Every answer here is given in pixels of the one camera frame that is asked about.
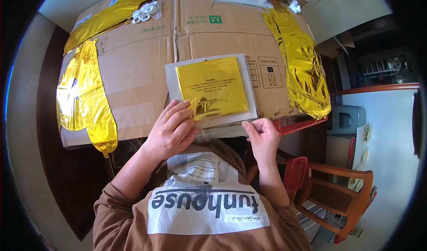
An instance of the deflated foil balloon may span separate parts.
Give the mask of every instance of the deflated foil balloon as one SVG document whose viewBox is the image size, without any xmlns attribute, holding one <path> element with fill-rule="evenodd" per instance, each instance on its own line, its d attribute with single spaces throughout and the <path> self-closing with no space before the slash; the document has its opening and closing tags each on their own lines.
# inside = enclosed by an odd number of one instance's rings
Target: deflated foil balloon
<svg viewBox="0 0 427 251">
<path fill-rule="evenodd" d="M 320 55 L 311 37 L 305 34 L 288 9 L 275 5 L 263 13 L 286 64 L 286 88 L 291 107 L 319 120 L 331 110 Z"/>
<path fill-rule="evenodd" d="M 117 125 L 105 95 L 94 41 L 83 42 L 56 89 L 58 123 L 69 131 L 86 128 L 106 158 L 117 147 Z"/>
</svg>

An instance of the box symbol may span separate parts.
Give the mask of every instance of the box symbol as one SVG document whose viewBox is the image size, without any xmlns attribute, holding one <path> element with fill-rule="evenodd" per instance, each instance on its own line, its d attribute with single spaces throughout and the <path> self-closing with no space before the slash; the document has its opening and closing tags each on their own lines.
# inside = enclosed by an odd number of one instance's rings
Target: box symbol
<svg viewBox="0 0 427 251">
<path fill-rule="evenodd" d="M 209 22 L 222 24 L 221 16 L 209 16 Z"/>
</svg>

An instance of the brown sweatshirt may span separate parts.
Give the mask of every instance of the brown sweatshirt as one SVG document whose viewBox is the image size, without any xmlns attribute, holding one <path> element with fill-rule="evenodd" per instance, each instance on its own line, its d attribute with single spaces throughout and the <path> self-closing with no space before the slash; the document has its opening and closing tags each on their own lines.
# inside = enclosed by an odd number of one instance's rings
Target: brown sweatshirt
<svg viewBox="0 0 427 251">
<path fill-rule="evenodd" d="M 94 250 L 311 250 L 293 205 L 273 208 L 247 185 L 223 142 L 192 144 L 164 166 L 164 184 L 137 203 L 107 184 L 94 205 Z"/>
</svg>

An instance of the white plastic ring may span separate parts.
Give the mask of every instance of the white plastic ring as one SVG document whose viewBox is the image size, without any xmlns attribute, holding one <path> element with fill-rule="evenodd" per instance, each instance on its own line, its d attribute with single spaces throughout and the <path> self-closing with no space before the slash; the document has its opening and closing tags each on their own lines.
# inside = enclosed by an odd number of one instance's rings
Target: white plastic ring
<svg viewBox="0 0 427 251">
<path fill-rule="evenodd" d="M 149 5 L 147 7 L 147 9 L 145 10 L 145 13 L 148 13 L 148 14 L 153 14 L 153 13 L 156 13 L 156 12 L 157 12 L 157 7 L 154 7 L 152 5 Z"/>
<path fill-rule="evenodd" d="M 140 17 L 140 16 L 137 16 L 137 17 L 135 17 L 135 18 L 132 20 L 132 23 L 133 23 L 133 24 L 138 24 L 140 21 L 141 21 L 141 17 Z"/>
<path fill-rule="evenodd" d="M 133 12 L 132 17 L 136 18 L 137 16 L 141 16 L 143 14 L 144 14 L 144 11 L 136 10 L 135 12 Z"/>
<path fill-rule="evenodd" d="M 153 14 L 156 13 L 158 9 L 158 3 L 157 2 L 151 2 L 149 4 L 144 4 L 141 7 L 140 11 L 144 11 L 144 13 Z"/>
<path fill-rule="evenodd" d="M 147 21 L 148 19 L 150 19 L 150 15 L 148 13 L 146 13 L 140 19 L 141 19 L 141 21 Z"/>
</svg>

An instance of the wooden chair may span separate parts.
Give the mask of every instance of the wooden chair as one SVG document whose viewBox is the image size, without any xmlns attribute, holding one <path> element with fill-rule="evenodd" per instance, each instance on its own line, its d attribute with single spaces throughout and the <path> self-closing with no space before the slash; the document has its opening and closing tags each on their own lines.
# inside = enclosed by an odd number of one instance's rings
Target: wooden chair
<svg viewBox="0 0 427 251">
<path fill-rule="evenodd" d="M 362 179 L 363 186 L 357 193 L 346 187 L 313 178 L 312 170 L 348 178 Z M 366 209 L 370 200 L 369 194 L 371 193 L 373 178 L 372 171 L 370 170 L 362 172 L 309 162 L 303 185 L 301 189 L 298 190 L 294 201 L 295 208 L 321 226 L 336 233 L 334 243 L 339 243 L 346 239 L 347 235 L 355 227 L 363 211 Z M 341 230 L 329 224 L 324 219 L 321 219 L 302 206 L 306 200 L 328 211 L 346 216 L 347 223 Z"/>
</svg>

